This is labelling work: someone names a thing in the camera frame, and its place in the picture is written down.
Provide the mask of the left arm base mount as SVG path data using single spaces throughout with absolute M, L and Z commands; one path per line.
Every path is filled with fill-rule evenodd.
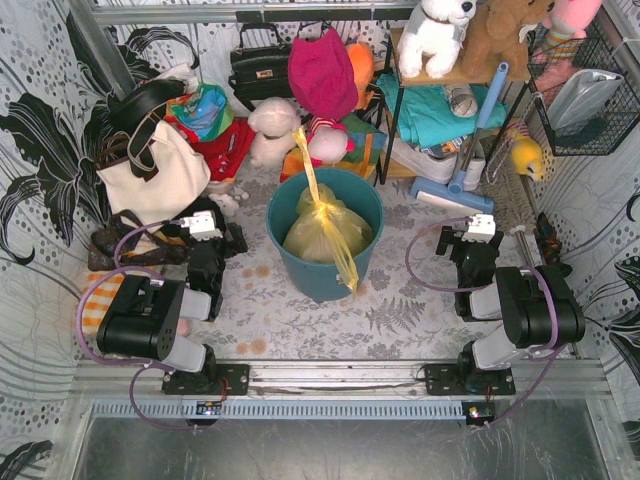
M 245 396 L 248 392 L 249 364 L 219 364 L 213 375 L 205 372 L 177 371 L 166 375 L 161 390 L 166 395 L 221 396 L 226 388 L 228 396 Z

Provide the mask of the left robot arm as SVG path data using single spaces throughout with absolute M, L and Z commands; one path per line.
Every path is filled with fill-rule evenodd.
M 217 318 L 226 260 L 247 251 L 242 228 L 230 223 L 220 237 L 190 249 L 184 280 L 126 276 L 99 326 L 100 352 L 161 363 L 175 371 L 169 381 L 177 390 L 221 384 L 213 349 L 186 338 L 178 326 L 181 319 Z

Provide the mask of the teal trash bin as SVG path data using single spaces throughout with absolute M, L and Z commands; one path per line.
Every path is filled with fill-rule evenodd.
M 367 180 L 348 170 L 319 168 L 315 171 L 315 176 L 320 184 L 329 187 L 339 200 L 360 215 L 372 228 L 372 242 L 354 257 L 359 279 L 363 280 L 384 229 L 385 212 L 382 199 Z M 307 187 L 308 179 L 303 172 L 293 175 L 277 187 L 266 210 L 267 232 L 297 290 L 317 303 L 339 300 L 349 295 L 350 291 L 340 278 L 335 265 L 302 260 L 283 247 L 287 233 L 299 218 L 296 206 L 300 195 Z

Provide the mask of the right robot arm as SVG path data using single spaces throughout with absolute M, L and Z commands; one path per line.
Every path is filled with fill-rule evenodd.
M 583 339 L 586 321 L 561 269 L 555 265 L 498 267 L 503 234 L 473 241 L 468 232 L 441 229 L 438 255 L 451 252 L 456 267 L 456 313 L 465 321 L 499 321 L 488 336 L 458 355 L 457 374 L 466 380 L 505 371 L 523 357 L 546 360 Z

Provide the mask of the yellow trash bag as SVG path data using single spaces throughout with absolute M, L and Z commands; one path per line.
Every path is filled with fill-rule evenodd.
M 343 284 L 355 294 L 360 274 L 354 257 L 371 245 L 373 229 L 327 185 L 317 181 L 304 130 L 298 128 L 292 137 L 302 154 L 308 187 L 300 195 L 296 206 L 298 219 L 288 231 L 283 247 L 301 260 L 331 261 Z

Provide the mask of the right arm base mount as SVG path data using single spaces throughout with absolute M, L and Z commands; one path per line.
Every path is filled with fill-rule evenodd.
M 426 391 L 432 396 L 512 396 L 516 394 L 511 369 L 461 372 L 454 364 L 426 364 L 422 368 Z

